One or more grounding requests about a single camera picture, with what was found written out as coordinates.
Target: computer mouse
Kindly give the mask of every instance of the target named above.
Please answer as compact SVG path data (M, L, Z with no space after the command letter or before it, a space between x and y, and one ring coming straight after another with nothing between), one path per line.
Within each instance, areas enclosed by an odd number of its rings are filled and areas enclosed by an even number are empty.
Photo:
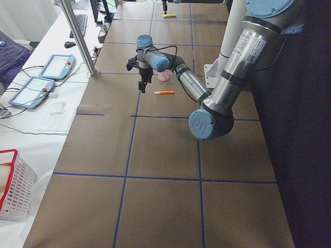
M66 43L64 43L65 48L70 48L73 47L74 45L76 45L76 42L73 41L67 41Z

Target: red and white basket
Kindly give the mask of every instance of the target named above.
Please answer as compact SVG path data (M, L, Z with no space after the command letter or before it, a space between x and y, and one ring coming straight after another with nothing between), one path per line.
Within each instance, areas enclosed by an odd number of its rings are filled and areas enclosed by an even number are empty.
M4 193L0 195L0 226L24 222L36 173L15 149L0 151L0 166L10 166Z

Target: tablet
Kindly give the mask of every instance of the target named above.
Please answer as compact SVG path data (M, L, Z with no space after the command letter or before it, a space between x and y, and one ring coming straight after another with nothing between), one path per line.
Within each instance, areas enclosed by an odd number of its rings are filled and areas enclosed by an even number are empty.
M28 109L38 107L53 89L55 81L32 76L9 100L9 104Z
M73 55L53 54L42 69L39 77L62 80L69 74L74 61Z

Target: keyboard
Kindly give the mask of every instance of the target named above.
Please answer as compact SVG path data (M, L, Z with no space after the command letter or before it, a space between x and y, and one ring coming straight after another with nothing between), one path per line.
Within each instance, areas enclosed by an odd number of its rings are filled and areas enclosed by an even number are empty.
M87 23L87 15L86 14L76 14L76 21L78 23L78 27L82 32L83 37L85 36L85 32L86 32L86 23ZM72 31L70 32L69 35L70 38L73 38L73 33Z

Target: orange marker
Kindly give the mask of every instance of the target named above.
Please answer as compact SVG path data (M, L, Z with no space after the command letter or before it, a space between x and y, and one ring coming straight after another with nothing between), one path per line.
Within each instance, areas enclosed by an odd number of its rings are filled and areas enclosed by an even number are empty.
M174 94L173 90L168 90L168 91L156 91L154 92L155 95L171 95Z

